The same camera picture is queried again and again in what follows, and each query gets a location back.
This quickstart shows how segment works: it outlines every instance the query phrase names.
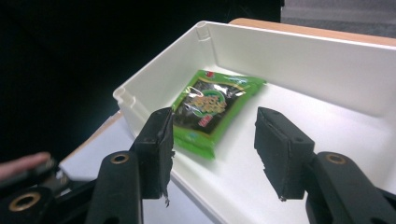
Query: black background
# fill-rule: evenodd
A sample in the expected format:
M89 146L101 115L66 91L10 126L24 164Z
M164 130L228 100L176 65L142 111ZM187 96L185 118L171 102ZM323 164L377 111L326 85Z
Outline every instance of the black background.
M119 110L112 92L196 22L280 20L279 1L235 2L1 0L0 161L63 159Z

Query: finger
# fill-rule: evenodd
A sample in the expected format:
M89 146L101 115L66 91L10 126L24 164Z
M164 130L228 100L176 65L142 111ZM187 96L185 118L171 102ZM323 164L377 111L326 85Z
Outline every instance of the finger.
M15 161L0 164L0 180L7 179L12 175L33 169L37 165L50 159L48 152L39 152L34 155L24 156Z

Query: screw hole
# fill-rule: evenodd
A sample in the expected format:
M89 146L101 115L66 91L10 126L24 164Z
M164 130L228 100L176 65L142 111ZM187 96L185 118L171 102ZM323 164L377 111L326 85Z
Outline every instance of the screw hole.
M114 164L124 163L129 160L129 156L126 154L118 154L111 158L111 162Z
M40 198L41 195L37 192L25 193L11 202L9 210L12 212L24 211L35 205Z
M335 164L345 164L347 162L344 157L336 154L327 154L326 159Z

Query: green snack bag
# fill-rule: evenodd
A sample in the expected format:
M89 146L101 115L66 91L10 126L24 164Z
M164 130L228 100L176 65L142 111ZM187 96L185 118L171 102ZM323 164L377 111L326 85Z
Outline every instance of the green snack bag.
M175 144L214 159L216 143L263 84L257 77L199 70L172 105Z

